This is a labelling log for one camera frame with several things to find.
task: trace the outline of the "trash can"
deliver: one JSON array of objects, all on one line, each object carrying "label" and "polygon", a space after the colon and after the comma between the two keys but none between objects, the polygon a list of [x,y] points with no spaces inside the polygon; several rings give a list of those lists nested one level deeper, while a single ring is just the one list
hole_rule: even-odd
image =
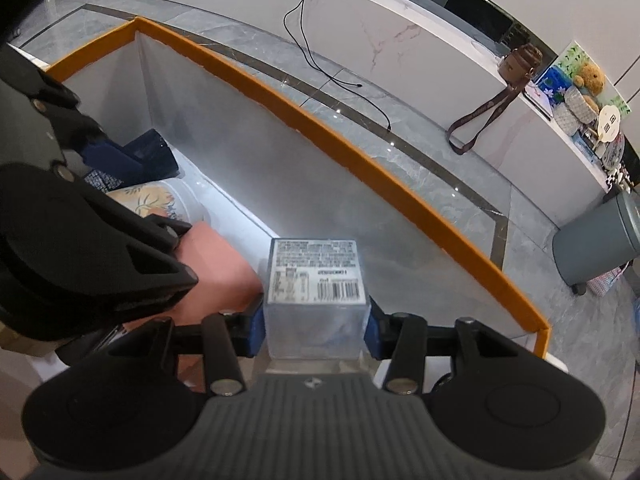
[{"label": "trash can", "polygon": [[553,240],[560,276],[569,286],[585,283],[640,255],[636,194],[620,193],[560,229]]}]

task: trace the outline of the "teddy bear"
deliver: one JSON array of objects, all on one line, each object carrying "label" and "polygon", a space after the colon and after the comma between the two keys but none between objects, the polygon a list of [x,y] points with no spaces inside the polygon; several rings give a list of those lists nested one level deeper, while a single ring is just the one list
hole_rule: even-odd
[{"label": "teddy bear", "polygon": [[604,72],[594,62],[588,61],[574,76],[574,84],[565,92],[564,103],[554,110],[556,122],[569,136],[582,124],[593,123],[598,118],[600,106],[595,97],[602,93],[605,85]]}]

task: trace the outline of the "clear plastic box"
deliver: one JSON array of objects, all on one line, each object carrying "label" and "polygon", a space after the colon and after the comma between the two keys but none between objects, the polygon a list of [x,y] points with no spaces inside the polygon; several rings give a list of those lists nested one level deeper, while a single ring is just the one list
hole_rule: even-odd
[{"label": "clear plastic box", "polygon": [[264,320],[273,359],[356,359],[369,295],[354,240],[271,242]]}]

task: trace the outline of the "black cable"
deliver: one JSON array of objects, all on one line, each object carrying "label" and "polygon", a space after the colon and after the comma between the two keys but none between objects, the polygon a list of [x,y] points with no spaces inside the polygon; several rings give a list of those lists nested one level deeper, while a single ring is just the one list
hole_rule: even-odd
[{"label": "black cable", "polygon": [[[296,40],[296,38],[293,36],[293,34],[291,33],[291,31],[289,30],[289,27],[287,27],[287,16],[289,16],[292,12],[295,12],[298,8],[300,7],[300,32],[302,33],[302,37],[305,40],[305,45],[306,45],[306,49],[309,52],[309,58],[311,59],[311,61],[309,61],[309,59],[306,57],[306,52],[305,49],[298,43],[298,40]],[[357,95],[358,97],[360,97],[361,99],[364,99],[367,103],[369,103],[371,106],[373,106],[376,110],[378,110],[381,114],[384,115],[385,119],[386,119],[386,123],[387,123],[387,127],[386,130],[388,132],[391,131],[391,120],[389,119],[389,116],[387,114],[384,113],[384,111],[377,106],[375,103],[373,103],[370,99],[364,97],[364,95],[358,94],[356,91],[347,88],[346,86],[343,85],[348,85],[348,86],[355,86],[356,88],[361,88],[362,85],[360,83],[349,83],[348,81],[342,81],[330,74],[328,74],[327,72],[325,72],[321,66],[318,65],[318,63],[316,62],[316,60],[313,57],[313,54],[311,53],[311,49],[309,47],[309,43],[306,39],[306,35],[305,35],[305,31],[303,28],[303,12],[305,9],[305,0],[300,0],[300,2],[293,8],[291,9],[289,12],[287,12],[284,17],[282,18],[282,25],[284,26],[284,29],[287,31],[287,34],[289,34],[290,38],[296,43],[296,45],[298,46],[298,48],[300,49],[300,51],[302,52],[302,55],[305,57],[305,61],[306,63],[313,69],[318,70],[318,72],[323,73],[325,76],[327,76],[329,78],[330,81],[333,81],[335,84],[337,84],[340,88],[351,92],[352,94]]]}]

